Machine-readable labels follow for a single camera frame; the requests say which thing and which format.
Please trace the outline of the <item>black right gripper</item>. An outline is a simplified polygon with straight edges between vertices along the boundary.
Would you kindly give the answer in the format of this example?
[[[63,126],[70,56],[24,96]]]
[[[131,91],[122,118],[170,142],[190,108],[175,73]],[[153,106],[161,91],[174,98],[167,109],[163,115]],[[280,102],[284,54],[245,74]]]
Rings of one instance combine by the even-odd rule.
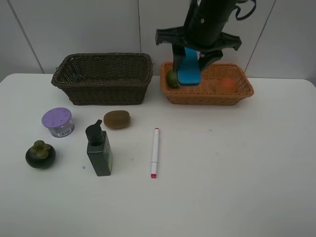
[[[223,57],[221,49],[239,49],[240,37],[222,32],[236,3],[236,0],[193,0],[183,26],[157,29],[156,45],[172,44],[174,72],[178,72],[185,58],[185,47],[201,52],[198,59],[201,72]]]

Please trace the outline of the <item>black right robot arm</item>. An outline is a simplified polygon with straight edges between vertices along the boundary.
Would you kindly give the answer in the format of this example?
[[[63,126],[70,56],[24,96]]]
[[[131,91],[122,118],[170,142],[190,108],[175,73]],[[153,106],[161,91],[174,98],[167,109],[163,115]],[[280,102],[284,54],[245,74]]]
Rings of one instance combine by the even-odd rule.
[[[202,0],[198,3],[191,1],[183,26],[169,29],[157,29],[156,45],[169,43],[173,51],[173,70],[179,71],[184,64],[188,53],[186,48],[198,51],[200,58],[197,61],[198,69],[202,71],[208,65],[223,57],[222,50],[232,48],[235,51],[241,46],[238,36],[222,32],[225,24],[233,11],[236,12],[236,20],[242,21],[250,17],[257,2],[254,0],[253,8],[244,16],[240,4],[245,0]]]

